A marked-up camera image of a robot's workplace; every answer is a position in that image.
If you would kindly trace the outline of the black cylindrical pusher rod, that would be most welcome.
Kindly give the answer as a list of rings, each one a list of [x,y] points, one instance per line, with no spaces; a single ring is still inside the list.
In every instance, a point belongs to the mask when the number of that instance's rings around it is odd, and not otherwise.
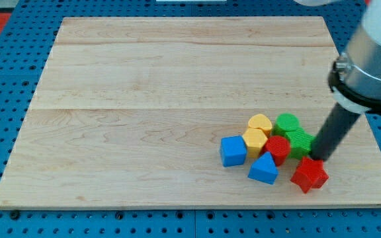
[[[328,160],[359,117],[360,114],[348,111],[336,103],[312,142],[310,157],[314,160]]]

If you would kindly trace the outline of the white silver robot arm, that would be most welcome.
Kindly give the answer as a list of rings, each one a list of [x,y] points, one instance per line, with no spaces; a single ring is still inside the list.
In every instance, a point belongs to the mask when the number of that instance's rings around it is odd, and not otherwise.
[[[381,116],[381,0],[368,2],[357,29],[333,62],[327,83],[336,103],[310,153],[322,161],[330,158],[360,115]]]

